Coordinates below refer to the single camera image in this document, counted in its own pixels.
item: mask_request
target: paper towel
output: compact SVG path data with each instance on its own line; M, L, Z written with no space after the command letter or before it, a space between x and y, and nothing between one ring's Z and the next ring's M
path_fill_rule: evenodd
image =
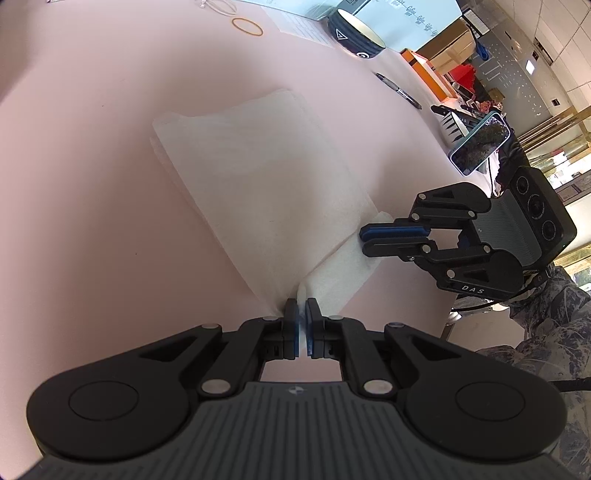
M304 279L333 311L369 277L374 263L354 237L377 210L302 97L279 90L153 127L236 269L276 314Z

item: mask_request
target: pink table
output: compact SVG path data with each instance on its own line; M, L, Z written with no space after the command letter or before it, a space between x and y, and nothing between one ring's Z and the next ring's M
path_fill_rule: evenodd
M46 378L261 314L156 159L159 114L203 115L288 88L321 117L379 210L406 216L417 192L461 180L428 109L435 98L397 53L358 59L280 33L256 5L239 12L265 34L248 36L191 0L0 4L1 476L39 457L25 406ZM439 335L453 299L391 258L342 313L370 329L396 320ZM333 361L275 363L266 378L337 371Z

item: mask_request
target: black pen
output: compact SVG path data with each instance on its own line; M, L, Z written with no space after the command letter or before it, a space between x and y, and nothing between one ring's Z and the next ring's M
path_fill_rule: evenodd
M406 100L408 100L412 104L413 107L418 108L419 110L422 110L423 109L423 107L421 106L421 104L419 102L417 102L413 97L411 97L404 90L402 90L392 80L387 79L381 73L376 73L375 76L377 78L379 78L382 82L384 82L386 85L388 85L392 90L394 90L394 92L396 92L397 94L399 94L403 98L406 98Z

